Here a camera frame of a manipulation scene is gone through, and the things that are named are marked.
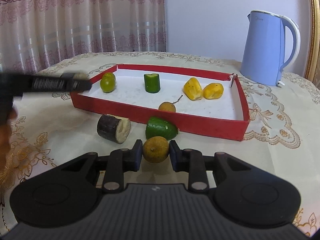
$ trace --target screw head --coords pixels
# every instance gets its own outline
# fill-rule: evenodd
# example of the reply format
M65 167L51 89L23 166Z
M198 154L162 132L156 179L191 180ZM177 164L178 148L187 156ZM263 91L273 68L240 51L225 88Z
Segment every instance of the screw head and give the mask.
M151 187L151 189L152 189L153 191L161 190L161 188L160 188L160 187L158 187L158 186L153 186L153 187Z
M120 188L119 183L111 181L111 182L107 182L103 185L103 187L107 190L116 190L118 188Z
M204 190L207 188L207 184L201 181L197 181L191 184L191 187L195 190Z

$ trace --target green lime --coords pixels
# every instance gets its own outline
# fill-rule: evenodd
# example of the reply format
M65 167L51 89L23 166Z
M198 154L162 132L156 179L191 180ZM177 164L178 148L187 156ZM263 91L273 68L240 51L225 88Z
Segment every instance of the green lime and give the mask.
M113 77L113 79L116 80L116 76L112 72L105 73L101 79L104 79L105 77Z
M100 80L100 87L103 92L110 93L112 92L116 87L116 81L112 76L105 77Z

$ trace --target yellow fruit piece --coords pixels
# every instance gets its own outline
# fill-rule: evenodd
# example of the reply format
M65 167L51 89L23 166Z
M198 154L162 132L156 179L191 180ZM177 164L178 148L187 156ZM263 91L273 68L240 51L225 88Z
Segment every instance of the yellow fruit piece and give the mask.
M203 98L201 85L194 77L190 78L187 83L185 83L183 86L183 92L192 101L201 100Z
M147 162L160 163L169 155L169 143L166 138L155 136L144 143L142 152Z
M205 99L218 99L223 94L223 86L220 83L211 83L203 89Z

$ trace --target kettle lid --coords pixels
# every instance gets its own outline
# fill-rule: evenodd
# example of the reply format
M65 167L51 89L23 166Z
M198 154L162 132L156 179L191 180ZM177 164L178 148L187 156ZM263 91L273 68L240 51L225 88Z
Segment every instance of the kettle lid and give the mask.
M279 18L282 17L281 15L278 15L278 14L275 14L272 12L268 12L268 11L262 11L262 10L252 10L251 12L265 13L265 14L272 15L272 16L279 17Z

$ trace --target cucumber piece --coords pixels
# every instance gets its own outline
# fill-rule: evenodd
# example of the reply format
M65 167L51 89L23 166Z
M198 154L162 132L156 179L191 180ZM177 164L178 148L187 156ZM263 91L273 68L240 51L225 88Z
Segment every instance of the cucumber piece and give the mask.
M160 91L159 74L144 74L144 86L148 93L158 93Z
M146 138L150 139L155 136L161 136L166 138L167 140L171 140L175 138L178 134L178 128L159 117L150 117L147 128L146 128Z

